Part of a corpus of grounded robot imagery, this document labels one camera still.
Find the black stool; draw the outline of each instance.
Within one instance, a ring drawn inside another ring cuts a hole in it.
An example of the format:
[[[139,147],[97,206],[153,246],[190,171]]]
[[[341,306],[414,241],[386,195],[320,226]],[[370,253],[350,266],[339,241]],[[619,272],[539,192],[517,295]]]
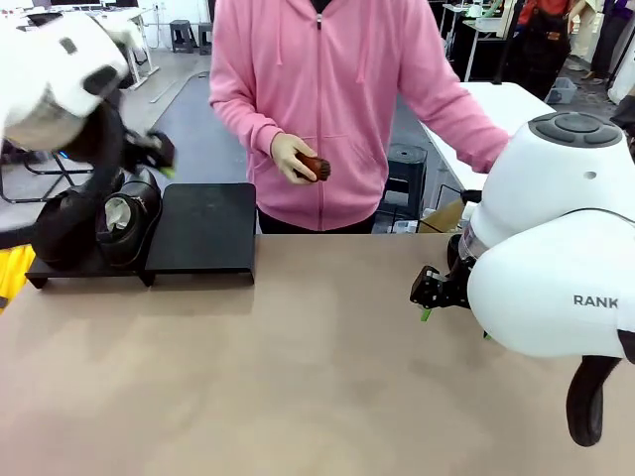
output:
[[[200,46],[198,52],[202,57],[211,55],[211,23],[198,25],[198,44]]]
[[[421,218],[421,207],[426,183],[426,159],[428,151],[407,144],[391,144],[388,151],[388,182],[384,190],[408,194],[408,206],[396,207],[382,200],[379,211],[408,219]]]
[[[191,29],[191,23],[188,20],[175,20],[170,24],[170,35],[172,37],[172,53],[177,50],[186,53],[194,53],[196,48],[196,39],[194,31]]]

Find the white table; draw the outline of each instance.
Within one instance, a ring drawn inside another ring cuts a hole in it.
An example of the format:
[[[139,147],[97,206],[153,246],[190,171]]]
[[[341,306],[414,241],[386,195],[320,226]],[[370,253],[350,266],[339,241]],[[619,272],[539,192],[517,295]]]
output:
[[[447,36],[445,37],[445,56],[449,57],[451,53],[452,46],[454,44],[454,27],[456,26],[456,16],[460,13],[466,12],[469,10],[469,6],[454,6],[449,3],[444,3],[444,14],[441,16],[441,27],[440,30],[444,29],[445,24],[445,12],[452,12],[452,26],[449,28],[449,32],[447,32]]]
[[[476,44],[485,41],[503,42],[503,39],[496,38],[496,32],[498,31],[498,24],[491,24],[486,26],[476,25],[476,20],[465,20],[463,24],[474,30],[474,41],[472,42],[472,49],[469,53],[469,60],[467,61],[467,70],[465,71],[465,77],[463,81],[468,82],[472,73],[472,65],[474,63],[474,54],[476,53]],[[479,35],[485,35],[485,38],[479,39]]]
[[[507,131],[510,135],[515,134],[527,121],[554,112],[552,107],[527,92],[518,84],[505,82],[494,85],[490,82],[468,82],[461,85],[472,94],[494,124]],[[456,152],[452,147],[425,125],[424,129],[430,135],[446,170],[451,174],[458,186],[464,190],[482,190],[487,175],[473,172],[468,164],[464,164],[456,158]],[[439,189],[444,182],[443,177],[438,180],[436,189]]]

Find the hoodie zipper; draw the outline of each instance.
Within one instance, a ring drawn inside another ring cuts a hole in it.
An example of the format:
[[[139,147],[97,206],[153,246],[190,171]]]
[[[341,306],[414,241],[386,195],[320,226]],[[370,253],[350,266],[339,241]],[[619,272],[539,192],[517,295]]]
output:
[[[317,150],[321,150],[321,13],[317,14]],[[324,185],[317,183],[317,229],[323,230],[322,215],[324,212]]]

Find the yellow object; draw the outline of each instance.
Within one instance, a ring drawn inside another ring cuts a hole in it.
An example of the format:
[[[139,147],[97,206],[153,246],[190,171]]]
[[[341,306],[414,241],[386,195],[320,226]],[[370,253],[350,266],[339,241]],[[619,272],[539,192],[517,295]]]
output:
[[[448,233],[453,231],[460,220],[465,205],[461,200],[456,200],[441,210],[435,211],[430,216],[421,220],[420,233]]]
[[[0,314],[27,282],[36,254],[31,246],[20,246],[0,251]]]

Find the person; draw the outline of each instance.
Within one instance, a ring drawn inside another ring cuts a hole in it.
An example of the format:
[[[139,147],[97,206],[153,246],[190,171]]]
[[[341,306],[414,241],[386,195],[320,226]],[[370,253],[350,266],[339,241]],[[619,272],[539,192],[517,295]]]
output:
[[[213,45],[210,104],[247,149],[263,233],[371,232],[398,92],[477,172],[509,140],[425,0],[217,0]],[[329,161],[328,180],[298,153]]]
[[[573,18],[584,9],[586,0],[527,0],[518,17],[518,29],[523,29],[529,23],[536,9],[548,15],[565,16],[569,14],[568,30],[572,32]]]
[[[584,0],[577,0],[574,10],[580,2]],[[504,78],[541,101],[549,95],[571,52],[571,4],[570,0],[528,0],[518,18]]]
[[[608,78],[613,51],[633,16],[633,9],[633,0],[606,0],[603,10],[604,21],[591,60],[591,69],[582,79],[589,80],[591,84],[601,84]]]

